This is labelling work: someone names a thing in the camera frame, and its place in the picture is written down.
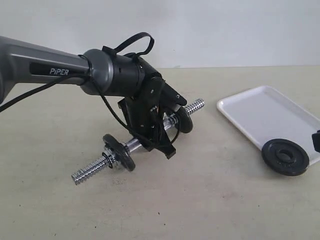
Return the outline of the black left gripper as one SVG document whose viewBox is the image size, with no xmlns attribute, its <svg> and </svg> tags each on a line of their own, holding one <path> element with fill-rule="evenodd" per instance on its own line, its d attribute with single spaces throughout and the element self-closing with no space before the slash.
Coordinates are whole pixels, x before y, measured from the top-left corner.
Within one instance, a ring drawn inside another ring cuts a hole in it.
<svg viewBox="0 0 320 240">
<path fill-rule="evenodd" d="M 135 96 L 124 97 L 117 104 L 121 109 L 129 133 L 137 138 L 147 150 L 159 149 L 167 159 L 176 154 L 162 124 L 159 112 L 160 95 L 165 85 L 161 77 L 145 80 Z"/>
</svg>

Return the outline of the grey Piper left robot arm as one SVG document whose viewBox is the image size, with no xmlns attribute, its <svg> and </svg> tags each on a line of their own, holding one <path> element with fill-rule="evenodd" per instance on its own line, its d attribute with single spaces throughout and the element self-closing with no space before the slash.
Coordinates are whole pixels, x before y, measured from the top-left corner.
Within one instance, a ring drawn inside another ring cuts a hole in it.
<svg viewBox="0 0 320 240">
<path fill-rule="evenodd" d="M 176 100 L 176 92 L 143 59 L 154 46 L 153 38 L 144 51 L 121 55 L 128 46 L 149 37 L 140 32 L 115 48 L 104 46 L 78 55 L 1 37 L 0 109 L 57 84 L 77 85 L 102 99 L 120 97 L 118 107 L 124 116 L 120 124 L 147 150 L 157 149 L 170 158 L 176 149 L 163 118 L 185 101 Z"/>
</svg>

